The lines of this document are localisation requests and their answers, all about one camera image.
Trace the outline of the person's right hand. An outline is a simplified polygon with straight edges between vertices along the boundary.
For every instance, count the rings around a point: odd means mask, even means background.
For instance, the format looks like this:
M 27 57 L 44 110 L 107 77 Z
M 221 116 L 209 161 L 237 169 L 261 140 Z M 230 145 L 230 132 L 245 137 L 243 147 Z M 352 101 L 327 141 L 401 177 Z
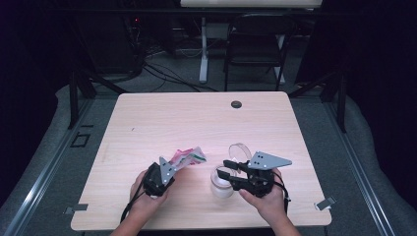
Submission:
M 284 209 L 284 192 L 281 187 L 273 185 L 271 192 L 262 198 L 258 198 L 244 189 L 239 190 L 239 194 L 258 211 L 271 228 L 282 229 L 288 223 Z

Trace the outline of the person's left hand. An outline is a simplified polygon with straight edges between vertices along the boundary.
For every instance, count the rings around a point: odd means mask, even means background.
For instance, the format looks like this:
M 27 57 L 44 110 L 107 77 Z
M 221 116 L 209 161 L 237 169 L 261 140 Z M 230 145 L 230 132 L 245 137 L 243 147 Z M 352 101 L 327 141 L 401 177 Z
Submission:
M 134 196 L 136 195 L 137 190 L 140 187 L 140 184 L 143 180 L 143 177 L 145 176 L 147 172 L 144 170 L 142 171 L 138 177 L 136 178 L 135 182 L 132 184 L 131 186 L 131 192 L 130 192 L 130 200 L 132 200 L 134 198 Z M 165 192 L 161 197 L 156 197 L 156 198 L 152 198 L 146 194 L 143 194 L 142 196 L 138 197 L 129 212 L 130 216 L 139 216 L 141 215 L 142 217 L 150 217 L 152 216 L 154 213 L 156 213 L 156 211 L 158 210 L 158 208 L 166 201 L 168 196 L 168 192 Z

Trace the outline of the black metal stand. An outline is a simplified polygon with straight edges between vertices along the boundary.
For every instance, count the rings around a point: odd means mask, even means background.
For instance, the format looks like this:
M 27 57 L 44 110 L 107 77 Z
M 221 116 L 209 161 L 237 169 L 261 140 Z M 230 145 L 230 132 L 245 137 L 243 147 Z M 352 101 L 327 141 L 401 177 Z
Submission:
M 332 99 L 337 96 L 336 124 L 338 125 L 340 131 L 345 133 L 347 79 L 343 72 L 330 72 L 313 82 L 306 83 L 301 88 L 298 88 L 288 94 L 288 96 L 291 98 L 298 97 L 319 85 L 324 85 L 324 88 L 320 94 L 320 100 L 322 102 L 331 102 Z
M 106 88 L 116 92 L 117 94 L 125 93 L 126 91 L 118 86 L 107 81 L 102 76 L 94 73 L 86 68 L 77 68 L 73 70 L 69 77 L 69 93 L 70 93 L 70 123 L 68 129 L 75 127 L 79 120 L 79 96 L 78 91 L 87 99 L 94 99 L 97 95 L 92 82 L 97 82 Z

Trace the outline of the metal floor rail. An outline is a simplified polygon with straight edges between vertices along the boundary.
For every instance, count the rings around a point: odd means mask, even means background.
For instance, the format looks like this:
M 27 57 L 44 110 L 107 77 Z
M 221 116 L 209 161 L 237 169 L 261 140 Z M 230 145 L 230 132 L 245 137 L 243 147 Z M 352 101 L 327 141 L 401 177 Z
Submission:
M 336 120 L 336 111 L 331 103 L 324 103 L 324 108 L 330 119 L 335 132 L 337 133 L 338 138 L 344 146 L 344 150 L 347 154 L 347 162 L 349 168 L 355 178 L 355 181 L 358 185 L 358 188 L 361 192 L 361 195 L 366 203 L 366 206 L 374 219 L 376 227 L 380 232 L 381 236 L 396 236 L 392 225 L 387 219 L 387 215 L 381 205 L 381 202 L 376 195 L 374 188 L 372 187 L 369 178 L 358 158 L 356 151 L 354 150 L 353 145 L 351 144 L 348 135 L 343 133 L 339 128 L 339 125 Z
M 81 102 L 79 118 L 68 128 L 68 102 L 61 101 L 23 176 L 0 207 L 0 236 L 20 236 L 53 180 L 80 122 L 88 114 L 92 99 Z

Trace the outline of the round jar lid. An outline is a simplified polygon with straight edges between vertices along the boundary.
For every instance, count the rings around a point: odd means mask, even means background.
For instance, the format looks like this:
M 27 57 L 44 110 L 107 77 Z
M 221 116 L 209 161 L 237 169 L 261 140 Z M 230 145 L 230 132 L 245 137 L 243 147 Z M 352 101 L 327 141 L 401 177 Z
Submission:
M 252 158 L 250 150 L 242 143 L 233 144 L 228 150 L 229 159 L 235 162 L 246 162 Z

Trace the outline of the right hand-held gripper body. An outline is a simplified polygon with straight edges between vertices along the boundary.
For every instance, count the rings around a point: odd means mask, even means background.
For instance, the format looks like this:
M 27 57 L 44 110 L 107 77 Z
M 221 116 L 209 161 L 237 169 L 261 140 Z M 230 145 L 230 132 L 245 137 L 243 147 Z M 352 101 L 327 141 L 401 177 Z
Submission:
M 249 185 L 244 189 L 256 197 L 267 195 L 274 185 L 273 169 L 291 165 L 292 161 L 262 151 L 256 151 L 251 159 L 241 163 L 241 170 L 247 174 Z

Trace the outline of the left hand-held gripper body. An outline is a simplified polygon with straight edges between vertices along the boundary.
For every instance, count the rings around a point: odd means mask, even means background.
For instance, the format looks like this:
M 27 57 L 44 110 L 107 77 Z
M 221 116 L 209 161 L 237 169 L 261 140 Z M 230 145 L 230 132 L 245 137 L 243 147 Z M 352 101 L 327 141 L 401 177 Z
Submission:
M 175 181 L 177 168 L 162 156 L 159 163 L 154 162 L 144 177 L 144 190 L 150 197 L 161 197 Z

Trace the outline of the grey and white tape strip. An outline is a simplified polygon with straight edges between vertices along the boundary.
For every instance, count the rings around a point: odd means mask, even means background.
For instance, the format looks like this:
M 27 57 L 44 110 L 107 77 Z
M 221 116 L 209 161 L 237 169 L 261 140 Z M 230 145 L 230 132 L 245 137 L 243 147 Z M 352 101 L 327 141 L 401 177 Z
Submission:
M 325 210 L 331 209 L 331 207 L 336 203 L 336 199 L 334 197 L 328 197 L 321 202 L 314 203 L 314 206 L 317 210 Z

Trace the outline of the white desk with white leg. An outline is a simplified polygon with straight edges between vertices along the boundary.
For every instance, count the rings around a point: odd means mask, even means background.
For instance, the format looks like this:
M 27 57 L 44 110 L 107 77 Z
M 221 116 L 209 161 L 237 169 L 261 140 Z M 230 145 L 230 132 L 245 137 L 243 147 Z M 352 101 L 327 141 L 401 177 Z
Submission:
M 257 9 L 320 9 L 324 0 L 180 0 L 180 6 L 187 10 L 257 10 Z M 225 39 L 226 23 L 212 23 L 201 17 L 202 57 L 199 81 L 208 81 L 209 53 L 208 39 Z

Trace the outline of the pink and white plastic bag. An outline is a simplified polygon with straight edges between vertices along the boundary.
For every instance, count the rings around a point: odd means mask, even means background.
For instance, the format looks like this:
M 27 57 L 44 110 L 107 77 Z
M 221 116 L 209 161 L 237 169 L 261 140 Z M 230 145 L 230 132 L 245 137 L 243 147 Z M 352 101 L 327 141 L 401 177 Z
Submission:
M 189 148 L 186 150 L 178 149 L 169 163 L 177 170 L 183 169 L 189 165 L 201 164 L 207 161 L 205 154 L 200 147 Z

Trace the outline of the black equipment box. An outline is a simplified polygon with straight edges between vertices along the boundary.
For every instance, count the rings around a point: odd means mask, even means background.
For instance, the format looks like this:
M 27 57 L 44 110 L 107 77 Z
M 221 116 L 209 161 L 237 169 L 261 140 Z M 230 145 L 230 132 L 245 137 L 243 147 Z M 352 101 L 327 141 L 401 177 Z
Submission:
M 99 16 L 94 29 L 95 63 L 99 70 L 110 74 L 139 74 L 142 58 L 134 54 L 126 35 L 124 22 L 117 16 Z

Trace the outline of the black folding chair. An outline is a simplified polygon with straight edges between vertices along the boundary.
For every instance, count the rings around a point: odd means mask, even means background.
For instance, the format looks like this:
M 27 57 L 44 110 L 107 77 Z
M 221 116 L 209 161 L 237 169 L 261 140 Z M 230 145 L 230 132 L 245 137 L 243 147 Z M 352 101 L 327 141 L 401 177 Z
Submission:
M 223 64 L 224 90 L 228 91 L 229 67 L 278 68 L 275 89 L 279 89 L 289 40 L 297 30 L 296 22 L 278 14 L 243 14 L 227 30 Z

